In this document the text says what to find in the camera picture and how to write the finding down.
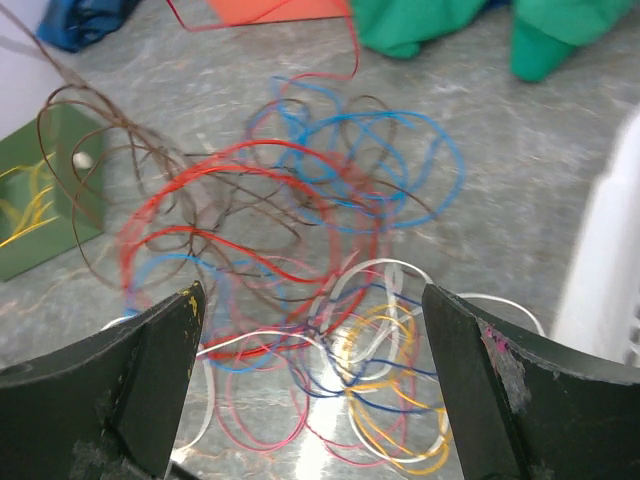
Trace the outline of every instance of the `yellow paint mark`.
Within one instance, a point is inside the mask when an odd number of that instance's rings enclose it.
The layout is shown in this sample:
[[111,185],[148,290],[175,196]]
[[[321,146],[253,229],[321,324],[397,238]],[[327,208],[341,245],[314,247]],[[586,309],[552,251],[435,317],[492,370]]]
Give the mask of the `yellow paint mark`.
[[196,297],[191,297],[189,299],[189,303],[193,307],[193,316],[198,318],[198,302],[196,302]]

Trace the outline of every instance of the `green box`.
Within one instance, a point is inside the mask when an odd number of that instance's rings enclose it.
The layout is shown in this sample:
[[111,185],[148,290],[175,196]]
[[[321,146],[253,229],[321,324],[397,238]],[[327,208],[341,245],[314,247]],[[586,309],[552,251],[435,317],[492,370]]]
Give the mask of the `green box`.
[[[88,213],[76,208],[75,223],[81,242],[100,234],[104,220],[102,193],[102,166],[98,166],[86,182],[93,192],[81,186],[73,173],[71,153],[76,144],[89,133],[101,128],[100,124],[70,105],[57,105],[49,109],[41,120],[41,131],[45,151],[56,175],[73,196],[80,192],[77,203]],[[104,151],[102,133],[92,135],[82,142],[78,152],[85,152],[97,161]],[[0,172],[14,167],[36,166],[42,160],[38,143],[36,121],[0,141]],[[0,247],[0,280],[6,281],[76,245],[71,226],[71,199],[56,182],[46,164],[40,167],[47,178],[41,176],[38,192],[42,204],[50,204],[46,210],[40,208],[39,225],[23,232],[8,244]],[[90,169],[77,169],[84,179]],[[35,175],[28,171],[12,171],[0,177],[0,244],[12,236],[15,225],[7,213],[11,205],[21,215],[31,203]]]

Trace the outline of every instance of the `white wall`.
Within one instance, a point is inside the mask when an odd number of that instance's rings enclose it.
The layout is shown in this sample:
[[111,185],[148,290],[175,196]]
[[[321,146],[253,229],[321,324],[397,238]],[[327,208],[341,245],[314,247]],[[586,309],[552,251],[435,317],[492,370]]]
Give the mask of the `white wall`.
[[[0,0],[29,28],[40,23],[49,0]],[[29,47],[33,43],[0,14],[0,35]],[[0,40],[0,139],[33,120],[52,90],[62,79],[45,61],[1,47]],[[65,56],[70,65],[70,56]]]

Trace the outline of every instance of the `white ball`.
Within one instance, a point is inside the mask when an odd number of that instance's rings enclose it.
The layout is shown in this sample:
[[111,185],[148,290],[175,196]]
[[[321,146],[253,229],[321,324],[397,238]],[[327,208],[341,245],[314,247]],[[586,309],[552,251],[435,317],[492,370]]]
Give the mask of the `white ball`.
[[73,155],[73,165],[76,168],[87,170],[93,167],[93,158],[87,152],[78,152]]

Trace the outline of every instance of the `yellow wire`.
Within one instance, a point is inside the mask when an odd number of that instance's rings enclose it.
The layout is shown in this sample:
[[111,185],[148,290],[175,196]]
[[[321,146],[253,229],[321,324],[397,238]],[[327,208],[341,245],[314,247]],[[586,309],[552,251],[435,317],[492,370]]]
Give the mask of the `yellow wire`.
[[[54,153],[47,155],[46,160],[50,160],[53,155]],[[42,227],[43,225],[46,225],[58,218],[54,217],[45,221],[42,220],[43,215],[51,205],[53,205],[53,201],[47,202],[44,206],[42,205],[43,197],[53,190],[52,186],[48,186],[40,190],[39,180],[44,179],[46,182],[51,178],[50,174],[47,175],[46,172],[41,172],[41,168],[44,164],[45,159],[33,166],[19,165],[0,173],[0,178],[2,178],[14,172],[29,172],[29,193],[32,197],[22,215],[20,215],[19,210],[11,205],[7,200],[0,199],[0,209],[5,211],[12,224],[11,236],[6,240],[3,240],[2,243],[0,243],[0,247],[4,247],[23,235],[34,231],[36,228]]]
[[48,218],[47,220],[44,220],[44,221],[42,221],[40,223],[36,223],[35,225],[31,225],[30,227],[25,228],[20,233],[18,233],[16,235],[13,235],[12,237],[7,238],[5,241],[0,243],[0,248],[8,245],[9,243],[13,242],[14,240],[17,240],[18,238],[22,237],[23,235],[26,235],[27,233],[32,232],[36,228],[40,228],[43,225],[46,225],[47,223],[53,222],[57,218],[58,218],[58,216],[56,215],[55,217]]
[[[385,309],[391,309],[394,306],[392,305],[380,305],[378,307],[374,307],[372,309],[370,309],[366,314],[366,318],[360,317],[360,316],[356,316],[357,318],[357,323],[354,327],[352,327],[348,334],[347,334],[347,342],[345,345],[345,353],[347,353],[347,356],[349,356],[349,353],[351,351],[351,348],[353,347],[354,342],[354,337],[357,337],[358,334],[362,331],[362,329],[367,326],[370,325],[371,323],[373,323],[375,320],[387,320],[390,321],[392,323],[395,323],[395,325],[397,327],[399,327],[402,332],[405,334],[405,342],[404,344],[398,348],[398,354],[396,356],[397,359],[399,359],[400,357],[404,357],[406,360],[409,359],[409,354],[411,352],[411,349],[413,347],[414,344],[414,337],[413,337],[413,331],[415,330],[415,319],[414,317],[411,315],[411,312],[407,309],[405,309],[404,307],[402,307],[401,305],[395,305],[395,308],[403,311],[408,318],[408,322],[411,325],[411,328],[406,328],[402,323],[400,323],[400,321],[398,321],[398,319],[396,318],[392,318],[392,317],[388,317],[388,316],[384,316],[384,315],[374,315],[375,313],[381,311],[381,310],[385,310]],[[414,372],[410,371],[410,370],[403,370],[402,373],[400,375],[415,375]],[[349,411],[350,414],[353,416],[353,419],[356,423],[357,428],[362,432],[362,434],[367,438],[367,440],[376,448],[378,449],[379,452],[381,452],[384,456],[389,457],[390,458],[390,462],[395,465],[397,468],[412,474],[412,475],[429,475],[437,470],[439,470],[447,461],[448,457],[449,457],[449,453],[450,453],[450,447],[449,447],[449,442],[451,440],[451,435],[450,432],[447,432],[447,434],[445,435],[443,430],[444,430],[444,421],[445,421],[445,415],[446,415],[446,410],[444,408],[436,408],[434,409],[434,411],[437,412],[438,414],[438,424],[439,424],[439,428],[440,428],[440,434],[444,437],[442,443],[438,446],[438,448],[433,451],[433,452],[425,452],[422,454],[417,454],[413,451],[411,451],[410,449],[399,445],[398,443],[396,443],[393,438],[391,438],[386,432],[384,432],[382,429],[380,429],[375,422],[369,417],[369,415],[366,413],[366,410],[364,410],[364,408],[359,404],[359,402],[357,402],[355,396],[353,395],[353,392],[357,392],[357,391],[361,391],[361,390],[371,390],[371,389],[380,389],[380,388],[385,388],[385,387],[391,387],[401,398],[405,399],[406,401],[412,403],[413,405],[416,405],[418,407],[421,408],[431,408],[429,407],[429,405],[426,405],[422,402],[418,402],[417,400],[409,397],[408,395],[406,395],[404,392],[402,392],[399,387],[398,387],[398,378],[393,378],[387,381],[383,381],[383,382],[376,382],[376,383],[367,383],[367,384],[361,384],[361,385],[357,385],[357,386],[353,386],[353,387],[347,387],[345,388],[345,393],[348,399],[348,407],[349,407]],[[424,457],[424,459],[428,459],[431,457],[435,457],[437,455],[440,454],[438,460],[436,461],[436,463],[434,463],[433,465],[424,468],[422,470],[413,470],[410,468],[405,467],[402,463],[397,462],[395,460],[391,460],[391,455],[389,455],[389,453],[384,449],[384,447],[382,445],[380,445],[380,443],[378,441],[376,441],[375,437],[373,435],[371,435],[371,433],[369,432],[369,429],[367,429],[364,425],[364,423],[369,424],[369,427],[371,428],[371,430],[373,430],[375,433],[377,433],[380,437],[384,438],[385,440],[387,440],[389,443],[391,443],[393,446],[397,447],[398,449],[400,449],[402,452],[406,453],[407,455],[410,455],[412,457]]]

